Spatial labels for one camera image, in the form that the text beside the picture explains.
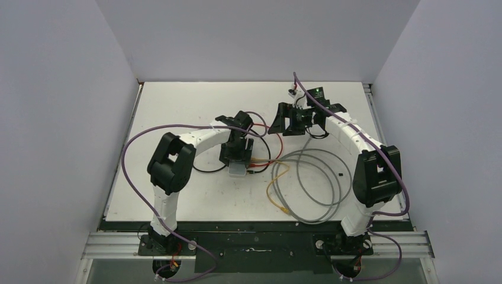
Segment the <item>white network switch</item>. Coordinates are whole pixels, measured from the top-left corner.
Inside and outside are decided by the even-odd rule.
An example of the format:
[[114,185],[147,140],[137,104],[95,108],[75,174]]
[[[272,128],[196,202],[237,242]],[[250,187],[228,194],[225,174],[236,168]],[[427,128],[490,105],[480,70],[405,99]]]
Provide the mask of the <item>white network switch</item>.
[[244,161],[231,160],[228,165],[228,174],[234,178],[243,178],[247,174],[247,167]]

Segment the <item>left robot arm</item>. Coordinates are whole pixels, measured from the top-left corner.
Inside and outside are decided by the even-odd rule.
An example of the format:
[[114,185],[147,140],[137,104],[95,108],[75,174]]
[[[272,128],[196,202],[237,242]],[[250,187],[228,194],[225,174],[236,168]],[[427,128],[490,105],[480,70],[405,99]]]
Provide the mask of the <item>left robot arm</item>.
[[219,161],[233,176],[245,176],[250,165],[253,139],[246,133],[253,126],[250,115],[239,111],[233,117],[221,115],[209,126],[188,133],[162,136],[147,165],[155,199],[154,217],[148,228],[149,241],[163,255],[174,252],[178,241],[176,211],[180,191],[188,184],[195,158],[219,146]]

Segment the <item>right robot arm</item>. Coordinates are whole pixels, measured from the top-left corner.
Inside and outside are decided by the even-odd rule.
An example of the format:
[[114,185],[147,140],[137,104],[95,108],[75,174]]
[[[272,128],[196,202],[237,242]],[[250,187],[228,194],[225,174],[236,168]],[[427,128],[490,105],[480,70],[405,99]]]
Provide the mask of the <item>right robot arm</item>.
[[343,232],[334,238],[340,252],[350,253],[357,248],[358,237],[368,233],[374,217],[385,214],[381,208],[404,189],[400,152],[372,138],[345,107],[325,98],[322,87],[293,86],[288,93],[293,102],[278,104],[269,134],[305,135],[318,125],[356,159],[349,188],[354,198],[340,221]]

